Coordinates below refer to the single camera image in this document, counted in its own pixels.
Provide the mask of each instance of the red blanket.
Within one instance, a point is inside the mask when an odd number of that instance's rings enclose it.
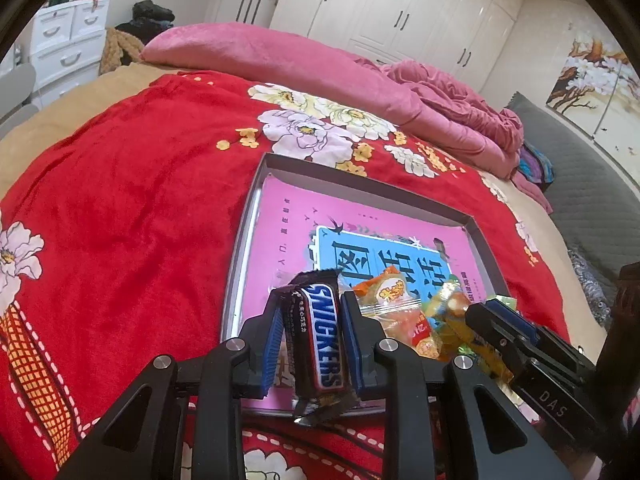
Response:
[[[34,480],[55,475],[153,356],[217,343],[242,207],[270,150],[473,215],[524,315],[568,337],[526,227],[472,168],[335,103],[217,72],[165,75],[49,148],[0,203],[0,433]],[[252,420],[247,467],[374,478],[380,420],[342,424]],[[298,465],[303,476],[284,474]]]

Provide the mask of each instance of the blue gripper pad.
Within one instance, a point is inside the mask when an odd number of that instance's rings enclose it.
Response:
[[[514,312],[499,300],[488,300],[484,306],[496,316],[503,318],[506,322],[510,323],[510,325],[518,329],[534,346],[538,344],[538,329],[520,314]]]
[[[362,356],[356,341],[355,332],[353,330],[353,321],[349,312],[346,298],[344,295],[340,298],[340,326],[342,329],[342,342],[344,344],[344,352],[349,365],[349,375],[351,386],[360,395],[364,382],[362,380]]]
[[[269,327],[269,335],[264,345],[264,353],[262,354],[262,394],[266,396],[269,388],[273,386],[276,378],[276,366],[278,363],[278,354],[280,353],[280,342],[284,332],[284,323],[282,320],[282,312],[276,309],[271,326]]]

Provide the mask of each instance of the white wardrobe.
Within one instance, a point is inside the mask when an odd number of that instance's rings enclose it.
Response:
[[[479,91],[523,0],[280,0],[271,28],[385,64],[415,59]]]

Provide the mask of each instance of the pink book cover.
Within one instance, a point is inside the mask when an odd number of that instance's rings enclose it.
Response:
[[[242,320],[262,313],[270,290],[304,270],[338,268],[349,286],[394,265],[423,301],[450,274],[472,301],[486,292],[461,226],[442,226],[286,184],[268,175],[262,185],[242,295]],[[291,410],[292,377],[279,363],[276,387],[258,410]]]

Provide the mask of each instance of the bird illustration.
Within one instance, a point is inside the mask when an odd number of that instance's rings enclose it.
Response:
[[[330,216],[329,216],[329,220],[331,220],[331,222],[334,224],[334,228],[333,229],[329,228],[329,231],[333,231],[334,233],[336,233],[338,235],[342,231],[344,231],[344,224],[338,225],[337,222],[333,218],[331,218]]]

